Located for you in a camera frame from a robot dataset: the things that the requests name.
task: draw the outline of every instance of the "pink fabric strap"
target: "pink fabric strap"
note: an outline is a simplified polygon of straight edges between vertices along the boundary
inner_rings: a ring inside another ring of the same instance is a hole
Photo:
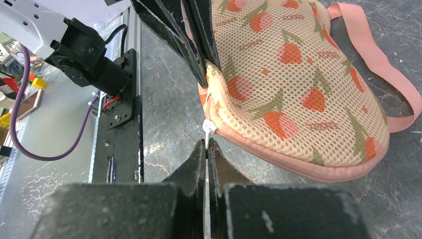
[[[372,37],[365,12],[360,6],[335,3],[328,8],[330,19],[343,16],[350,40],[362,56],[369,70],[395,87],[409,102],[414,115],[408,117],[388,117],[390,132],[407,129],[422,111],[422,97],[413,84],[387,59]]]

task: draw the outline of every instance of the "green object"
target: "green object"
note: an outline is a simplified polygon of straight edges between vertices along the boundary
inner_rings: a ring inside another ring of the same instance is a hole
[[[8,36],[8,35],[6,35],[6,34],[4,34],[3,32],[0,31],[0,44],[1,43],[4,43],[4,42],[7,42],[10,39],[11,39],[10,36]]]

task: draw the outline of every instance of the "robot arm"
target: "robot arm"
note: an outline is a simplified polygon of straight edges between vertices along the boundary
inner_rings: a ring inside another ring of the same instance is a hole
[[[105,57],[106,43],[91,27],[33,0],[4,0],[0,31],[62,70],[75,84],[92,85],[110,96],[127,86],[121,66]]]

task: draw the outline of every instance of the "gray marble surface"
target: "gray marble surface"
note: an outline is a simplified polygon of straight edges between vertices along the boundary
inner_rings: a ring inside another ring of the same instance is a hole
[[[322,0],[325,6],[334,1]],[[422,92],[422,2],[420,0],[344,0],[361,5],[376,43],[393,66]],[[388,115],[410,115],[404,98],[371,73],[352,47],[342,19],[332,36],[352,60]],[[187,158],[202,138],[202,110],[197,84],[186,64],[143,27],[143,123],[145,179],[158,182]],[[226,158],[256,183],[301,184],[311,180],[285,171],[216,136]],[[422,118],[391,135],[387,156],[367,176],[338,184],[359,202],[371,236],[422,238]]]

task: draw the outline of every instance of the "pink bag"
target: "pink bag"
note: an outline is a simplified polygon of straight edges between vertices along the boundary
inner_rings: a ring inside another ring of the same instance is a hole
[[[299,175],[341,182],[374,168],[389,134],[422,111],[420,94],[375,44],[359,6],[214,0],[211,9],[222,71],[208,62],[209,87],[199,86],[207,133]],[[329,35],[339,16],[369,69],[405,96],[413,116],[386,116]]]

